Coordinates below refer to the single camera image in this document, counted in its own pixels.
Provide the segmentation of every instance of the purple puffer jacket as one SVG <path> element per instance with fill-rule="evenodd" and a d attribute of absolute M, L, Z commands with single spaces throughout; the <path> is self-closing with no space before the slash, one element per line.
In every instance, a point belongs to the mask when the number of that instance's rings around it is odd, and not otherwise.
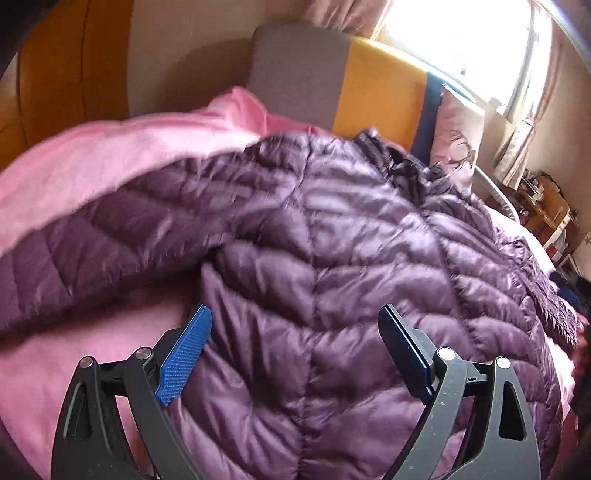
<path fill-rule="evenodd" d="M 544 331 L 571 352 L 575 319 L 525 242 L 440 170 L 371 132 L 180 160 L 4 256 L 1 327 L 34 329 L 187 270 L 214 327 L 170 414 L 207 478 L 381 477 L 423 410 L 379 337 L 385 303 L 464 359 L 513 360 L 548 475 L 561 411 Z"/>

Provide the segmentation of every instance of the pink blanket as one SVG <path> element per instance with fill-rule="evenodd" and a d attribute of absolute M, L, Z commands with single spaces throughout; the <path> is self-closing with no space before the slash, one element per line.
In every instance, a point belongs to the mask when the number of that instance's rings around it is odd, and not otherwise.
<path fill-rule="evenodd" d="M 72 212 L 130 178 L 182 156 L 207 157 L 242 150 L 285 130 L 319 129 L 267 114 L 246 90 L 234 88 L 194 113 L 169 113 L 127 122 L 98 122 L 65 132 L 29 150 L 0 174 L 0 255 L 34 228 Z M 529 235 L 502 215 L 493 217 L 515 235 Z M 526 239 L 542 269 L 551 262 L 540 244 Z M 51 447 L 61 403 L 77 361 L 124 359 L 181 324 L 191 305 L 191 284 L 179 278 L 137 290 L 117 304 L 78 316 L 28 338 L 0 343 L 0 418 L 31 466 L 50 476 Z M 563 400 L 572 389 L 572 363 L 548 340 L 561 377 Z M 120 405 L 134 456 L 147 468 L 129 407 Z"/>

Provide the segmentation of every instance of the pillow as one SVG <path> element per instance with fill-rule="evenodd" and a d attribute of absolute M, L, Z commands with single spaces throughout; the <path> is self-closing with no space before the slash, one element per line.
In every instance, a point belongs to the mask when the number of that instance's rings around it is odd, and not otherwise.
<path fill-rule="evenodd" d="M 454 183 L 471 189 L 483 131 L 484 110 L 444 85 L 429 165 L 439 164 Z"/>

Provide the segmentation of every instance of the quilted jacket sleeve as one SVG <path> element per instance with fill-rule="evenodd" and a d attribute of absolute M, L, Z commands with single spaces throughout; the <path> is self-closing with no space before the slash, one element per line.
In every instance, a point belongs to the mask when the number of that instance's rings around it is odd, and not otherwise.
<path fill-rule="evenodd" d="M 514 260 L 518 263 L 519 275 L 535 300 L 536 313 L 544 326 L 546 335 L 571 356 L 577 345 L 579 321 L 566 309 L 550 280 L 540 269 L 525 240 L 512 239 L 511 243 L 515 247 L 514 252 L 518 255 Z"/>
<path fill-rule="evenodd" d="M 0 259 L 0 336 L 255 235 L 282 200 L 277 174 L 249 162 L 258 154 L 180 160 L 29 233 Z"/>

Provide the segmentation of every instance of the screw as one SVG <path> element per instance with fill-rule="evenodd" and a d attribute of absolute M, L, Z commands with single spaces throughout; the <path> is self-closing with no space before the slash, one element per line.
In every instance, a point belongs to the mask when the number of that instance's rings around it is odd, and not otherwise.
<path fill-rule="evenodd" d="M 150 355 L 152 355 L 152 350 L 147 347 L 140 348 L 135 353 L 135 357 L 138 360 L 146 360 L 147 358 L 150 358 Z"/>
<path fill-rule="evenodd" d="M 453 360 L 456 357 L 456 353 L 449 347 L 440 348 L 437 354 L 444 360 Z"/>
<path fill-rule="evenodd" d="M 504 356 L 500 356 L 499 358 L 497 358 L 496 364 L 499 366 L 499 368 L 504 368 L 505 370 L 511 366 L 511 362 L 509 362 L 509 359 L 505 358 Z"/>
<path fill-rule="evenodd" d="M 78 363 L 78 365 L 80 365 L 80 368 L 88 368 L 93 364 L 92 361 L 92 357 L 91 356 L 86 356 L 83 359 L 80 360 L 80 362 Z"/>

